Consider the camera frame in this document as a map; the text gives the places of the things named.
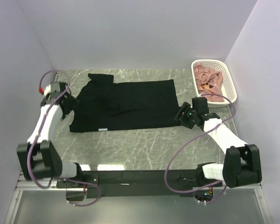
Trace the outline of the black t shirt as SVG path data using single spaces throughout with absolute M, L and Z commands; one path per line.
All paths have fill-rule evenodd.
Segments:
M 88 74 L 77 96 L 72 133 L 179 126 L 180 107 L 172 79 L 114 83 L 114 76 Z

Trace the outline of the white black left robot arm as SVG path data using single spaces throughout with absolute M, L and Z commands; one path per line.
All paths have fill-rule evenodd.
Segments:
M 65 119 L 77 104 L 68 84 L 52 82 L 44 90 L 40 117 L 26 143 L 19 144 L 17 156 L 25 179 L 67 178 L 74 188 L 84 182 L 78 163 L 63 161 L 53 145 L 58 122 Z

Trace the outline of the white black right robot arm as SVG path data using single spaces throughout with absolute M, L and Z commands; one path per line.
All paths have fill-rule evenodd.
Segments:
M 206 186 L 214 180 L 235 188 L 261 183 L 259 148 L 241 140 L 216 113 L 210 112 L 205 97 L 195 97 L 191 104 L 184 102 L 175 119 L 186 128 L 199 127 L 218 144 L 225 155 L 222 164 L 212 162 L 197 166 L 197 184 Z

